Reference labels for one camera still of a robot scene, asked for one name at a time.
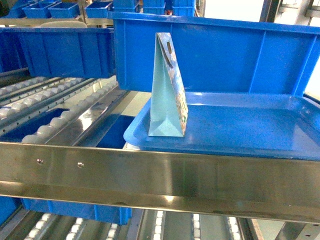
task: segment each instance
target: plastic container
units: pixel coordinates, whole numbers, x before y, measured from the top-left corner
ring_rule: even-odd
[[[302,96],[320,55],[318,27],[123,12],[110,17],[116,77],[125,90],[151,92],[159,32],[171,33],[189,92]]]
[[[112,1],[94,1],[85,8],[88,18],[107,18],[112,9]]]
[[[148,136],[150,101],[124,133],[141,150],[320,160],[320,105],[287,94],[186,93],[184,137]]]
[[[18,198],[0,196],[0,226],[20,205],[21,201]]]
[[[162,7],[143,7],[143,13],[144,14],[158,14],[158,15],[164,15],[165,14],[165,5]]]
[[[80,15],[77,3],[61,2],[48,8],[54,19],[73,19]]]
[[[30,6],[23,8],[23,11],[29,19],[48,19],[51,14],[48,10],[49,7],[53,6],[54,3],[49,2],[37,2]]]
[[[0,28],[0,73],[26,68],[27,61],[16,34],[5,33]]]
[[[102,138],[97,147],[122,149],[126,143],[123,138],[123,133],[133,119],[134,117],[121,115],[107,134]],[[127,207],[40,199],[23,199],[22,202],[24,207],[28,210],[73,216],[76,218],[91,219],[119,225],[126,225],[132,216],[132,209]]]
[[[196,0],[172,0],[174,7],[195,7]]]
[[[185,17],[195,16],[194,6],[173,6],[172,10],[173,10],[173,15],[175,16],[185,16]]]
[[[165,5],[165,0],[143,0],[143,8],[162,8]]]
[[[5,28],[20,37],[32,76],[110,78],[113,28]]]
[[[135,8],[137,6],[137,0],[114,0],[114,8]]]
[[[139,12],[139,5],[134,7],[114,7],[114,12],[122,12],[122,13],[138,13]]]

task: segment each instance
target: paper bag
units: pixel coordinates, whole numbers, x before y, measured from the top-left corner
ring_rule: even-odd
[[[183,137],[188,106],[170,33],[155,37],[149,136]]]

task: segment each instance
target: blue plastic bin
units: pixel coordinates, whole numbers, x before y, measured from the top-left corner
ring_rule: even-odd
[[[18,198],[0,196],[0,226],[20,205],[21,201]]]
[[[115,8],[135,8],[138,0],[113,0]]]
[[[117,80],[125,90],[151,92],[159,32],[171,33],[189,92],[302,96],[320,55],[318,27],[123,12],[110,16]],[[143,37],[136,41],[135,36]]]
[[[16,34],[3,32],[3,28],[0,28],[0,73],[27,66],[19,37]]]
[[[184,17],[194,17],[195,7],[194,6],[173,6],[173,15],[184,16]]]
[[[134,117],[121,115],[107,134],[102,138],[97,147],[121,149],[126,143],[123,138],[123,133],[133,119]],[[22,202],[24,207],[28,210],[73,216],[76,218],[91,219],[119,225],[126,225],[132,216],[132,209],[127,207],[40,199],[23,199]]]
[[[146,151],[320,161],[320,105],[312,100],[289,94],[187,92],[186,102],[184,137],[148,136],[149,101],[124,139]]]
[[[94,1],[85,8],[88,18],[107,18],[108,12],[112,10],[112,1]]]
[[[162,8],[165,5],[165,0],[143,0],[143,8],[153,7],[153,8]]]
[[[54,19],[73,19],[80,15],[77,3],[61,2],[48,8]]]
[[[32,76],[110,78],[115,73],[113,28],[23,27],[3,31],[20,37]]]
[[[174,7],[195,7],[196,0],[172,0]]]
[[[55,3],[37,2],[30,6],[24,7],[23,11],[29,19],[48,19],[51,17],[48,8],[54,4]]]
[[[139,5],[134,7],[114,7],[114,12],[122,12],[122,13],[138,13],[139,12]]]
[[[143,13],[144,14],[158,14],[158,15],[164,15],[165,14],[165,5],[162,7],[143,7]]]

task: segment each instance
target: storage rack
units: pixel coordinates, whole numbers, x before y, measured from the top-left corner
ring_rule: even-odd
[[[99,25],[98,23],[104,23],[104,21],[101,19],[92,20],[93,25]],[[152,234],[155,231],[155,218],[159,214],[158,212],[165,210],[168,212],[162,218],[164,225],[162,239],[178,239],[179,237],[194,239],[192,224],[197,219],[196,213],[200,214],[201,238],[203,239],[234,239],[234,235],[230,233],[230,221],[234,221],[234,218],[230,220],[228,216],[237,216],[236,224],[242,239],[262,239],[255,218],[287,221],[276,237],[277,240],[315,239],[317,237],[320,233],[318,225],[320,219],[316,218],[320,216],[319,205],[313,205],[314,202],[308,201],[308,199],[319,198],[317,189],[320,187],[318,178],[320,167],[316,162],[292,161],[291,159],[275,162],[261,158],[257,163],[246,157],[217,157],[83,147],[90,146],[92,141],[99,141],[97,136],[105,134],[106,129],[114,123],[110,120],[110,116],[121,114],[135,94],[136,92],[124,91],[121,97],[112,103],[112,107],[105,106],[108,111],[101,112],[89,130],[79,129],[78,138],[73,142],[62,143],[61,141],[70,140],[66,137],[68,129],[75,128],[77,121],[74,122],[74,126],[69,125],[51,139],[47,143],[49,145],[0,143],[0,154],[3,156],[0,159],[0,193],[14,197],[136,208],[129,225],[116,226],[114,239],[119,240],[152,239]],[[100,135],[97,134],[101,122],[106,120],[110,121],[110,125],[102,130]],[[150,165],[144,165],[144,169],[134,168],[141,159],[150,161]],[[113,168],[109,174],[112,177],[103,178],[103,173],[110,170],[108,165],[115,162],[121,163],[119,166],[123,167]],[[60,167],[50,168],[50,164],[54,163],[58,163],[57,165]],[[197,183],[196,186],[193,182],[187,183],[185,191],[178,191],[179,186],[184,182],[181,182],[181,172],[178,171],[177,174],[175,167],[181,165],[192,169],[183,174],[192,177],[194,183]],[[28,168],[19,168],[19,166],[28,166]],[[288,172],[277,171],[267,174],[265,171],[268,168],[283,170],[288,166],[290,179],[286,175]],[[48,177],[54,176],[65,167],[74,169],[74,171],[70,171],[68,179]],[[226,173],[222,182],[215,181],[216,176],[212,172],[212,169],[215,168]],[[128,185],[117,185],[119,173],[126,173],[128,169],[133,169],[131,174],[138,176],[138,178]],[[200,174],[194,174],[195,169],[198,169]],[[84,170],[86,172],[82,181],[71,184],[70,180],[75,179],[78,172],[81,173]],[[150,178],[152,177],[154,181],[155,176],[157,176],[156,182],[159,188],[152,191],[154,186],[149,185],[152,183]],[[259,185],[259,189],[252,190],[251,185],[245,184],[249,182],[248,177]],[[225,189],[230,186],[233,187],[228,193],[228,198],[220,197],[219,193],[225,194]],[[193,194],[195,187],[197,192],[201,194]],[[268,195],[264,199],[256,199],[255,191],[265,191],[268,192]],[[235,211],[235,209],[239,209],[239,206],[242,207],[242,211]],[[39,212],[18,209],[12,218],[9,218],[3,225],[0,239],[6,239],[6,237],[18,239],[18,237],[27,236],[28,232],[24,231],[31,231],[41,218],[43,215]],[[74,217],[50,215],[47,225],[41,230],[41,238],[63,239],[76,223],[77,219]],[[114,227],[108,223],[83,220],[79,224],[80,231],[76,233],[75,237],[77,239],[107,239],[110,230]],[[58,231],[55,232],[55,236],[52,236],[50,232],[54,229],[58,229]]]

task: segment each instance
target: gift bag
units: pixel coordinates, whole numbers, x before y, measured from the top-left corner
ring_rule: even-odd
[[[184,137],[188,106],[170,33],[155,37],[149,136]]]

